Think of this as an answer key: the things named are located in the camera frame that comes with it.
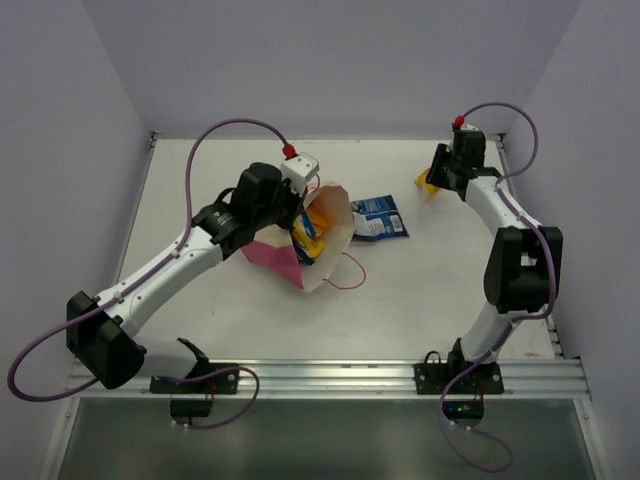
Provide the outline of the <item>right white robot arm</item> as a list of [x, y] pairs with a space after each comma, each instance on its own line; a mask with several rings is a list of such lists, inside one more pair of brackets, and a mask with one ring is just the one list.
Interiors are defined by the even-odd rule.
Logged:
[[485, 305], [458, 341], [461, 359], [445, 369], [451, 389], [468, 392], [481, 380], [477, 364], [492, 363], [521, 323], [550, 314], [557, 299], [563, 234], [529, 215], [485, 165], [486, 138], [475, 127], [453, 128], [437, 146], [427, 183], [460, 197], [493, 235], [483, 277]]

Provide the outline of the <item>yellow snack bar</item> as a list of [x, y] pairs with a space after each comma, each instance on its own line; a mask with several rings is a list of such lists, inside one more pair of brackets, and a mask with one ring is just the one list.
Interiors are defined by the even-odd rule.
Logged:
[[329, 221], [312, 206], [306, 208], [294, 221], [291, 239], [299, 261], [313, 265], [326, 248], [323, 235], [329, 229]]
[[440, 192], [440, 188], [430, 184], [427, 181], [427, 176], [430, 173], [430, 168], [426, 168], [415, 180], [414, 185], [424, 192], [424, 200], [430, 201], [435, 198]]

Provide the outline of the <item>pink and cream paper bag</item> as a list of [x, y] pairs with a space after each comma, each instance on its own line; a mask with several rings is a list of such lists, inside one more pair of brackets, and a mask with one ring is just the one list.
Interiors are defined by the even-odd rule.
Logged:
[[250, 263], [310, 293], [332, 282], [330, 277], [355, 233], [355, 220], [347, 191], [335, 182], [314, 187], [304, 200], [303, 208], [325, 222], [316, 240], [321, 247], [317, 256], [304, 259], [309, 250], [296, 244], [289, 231], [275, 225], [256, 233], [241, 252]]

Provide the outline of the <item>dark blue chips bag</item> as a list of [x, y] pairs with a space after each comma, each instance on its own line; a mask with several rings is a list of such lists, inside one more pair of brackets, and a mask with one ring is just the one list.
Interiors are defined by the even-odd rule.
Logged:
[[355, 223], [353, 239], [376, 242], [393, 238], [408, 238], [409, 233], [392, 195], [351, 202]]

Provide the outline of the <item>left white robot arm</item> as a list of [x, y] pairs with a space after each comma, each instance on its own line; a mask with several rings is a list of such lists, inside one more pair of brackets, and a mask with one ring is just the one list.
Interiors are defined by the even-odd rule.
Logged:
[[205, 354], [185, 339], [145, 340], [143, 326], [192, 280], [251, 243], [258, 231], [270, 225], [291, 228], [318, 171], [318, 162], [305, 154], [278, 167], [251, 164], [235, 187], [190, 218], [181, 237], [123, 283], [96, 299], [76, 294], [68, 302], [69, 317], [88, 317], [68, 330], [68, 348], [107, 389], [151, 376], [171, 378], [185, 392], [201, 390], [208, 379]]

